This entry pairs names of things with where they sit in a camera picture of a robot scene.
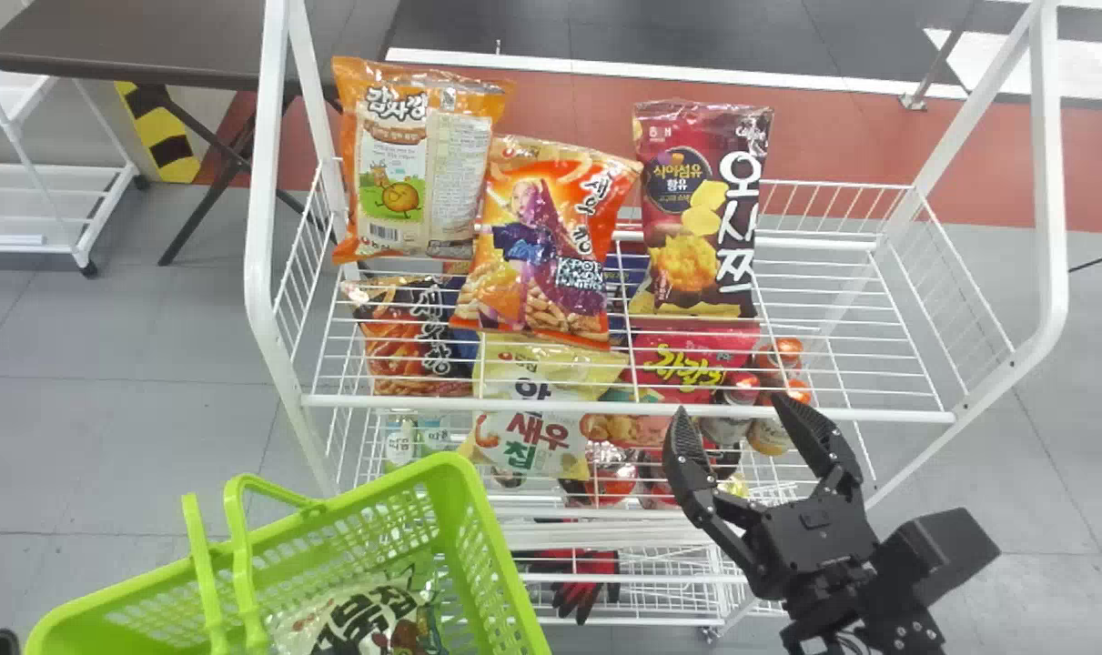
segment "barcode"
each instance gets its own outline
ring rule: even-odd
[[[382,227],[380,225],[370,225],[368,227],[368,233],[372,235],[374,239],[385,239],[387,241],[397,241],[397,228],[396,227]]]

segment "white floor line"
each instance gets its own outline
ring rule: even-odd
[[[927,36],[938,46],[947,39],[949,30],[925,29]],[[969,32],[959,39],[947,57],[948,65],[954,75],[969,88],[983,78],[987,65],[998,53],[1007,34],[985,34]],[[1061,76],[1061,88],[1069,98],[1102,100],[1102,43],[1092,41],[1059,41],[1058,67]],[[1030,95],[1031,74],[1028,55],[1024,54],[1016,69],[1008,75],[1003,88],[1004,93],[1020,93]]]
[[[389,62],[411,64],[439,64],[455,66],[491,67],[507,71],[566,72],[575,75],[608,75],[646,79],[674,79],[680,82],[707,82],[733,86],[773,86],[779,88],[810,88],[817,92],[863,92],[900,95],[912,92],[916,82],[839,77],[839,75],[791,75],[759,71],[701,69],[701,67],[630,64],[563,60],[558,57],[521,57],[516,54],[458,53],[452,50],[389,49]],[[918,71],[918,77],[926,71]],[[966,93],[953,84],[934,84],[930,98],[965,99]]]

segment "small bottle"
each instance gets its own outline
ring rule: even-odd
[[[412,416],[391,414],[381,418],[385,430],[385,472],[396,471],[413,460],[415,422]]]
[[[773,394],[779,391],[763,391],[760,397],[757,398],[757,405],[773,407]],[[789,380],[785,393],[789,395],[789,398],[795,398],[797,401],[804,402],[806,405],[809,405],[812,400],[812,395],[809,393],[809,385],[801,380]],[[785,431],[778,418],[755,419],[754,423],[749,426],[749,437],[747,439],[749,439],[750,447],[754,447],[754,450],[763,455],[782,455],[785,451],[792,448],[792,439],[789,439],[789,432]]]
[[[781,369],[785,369],[785,377],[793,377],[801,371],[801,353],[804,350],[806,346],[796,336],[779,336],[771,344],[761,346],[754,356],[754,368],[761,378],[761,386],[769,389],[785,387]]]
[[[713,405],[752,407],[757,402],[761,382],[754,373],[747,371],[730,373],[726,383],[728,383],[726,385],[728,388],[714,391]],[[745,439],[752,422],[754,422],[752,418],[702,416],[698,420],[698,427],[705,439],[722,447],[733,448],[741,443],[742,439]]]

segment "nutrition label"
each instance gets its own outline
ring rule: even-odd
[[[430,239],[473,239],[489,150],[489,119],[431,111],[429,132],[431,178],[425,206],[430,207]]]

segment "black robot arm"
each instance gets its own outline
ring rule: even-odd
[[[862,468],[842,431],[818,410],[773,397],[782,427],[819,482],[809,497],[764,506],[717,488],[699,429],[683,407],[663,443],[679,506],[745,573],[761,600],[784,601],[791,655],[818,637],[841,654],[842,631],[883,653],[940,654],[928,606],[1000,555],[966,509],[914,518],[879,540],[866,519]]]

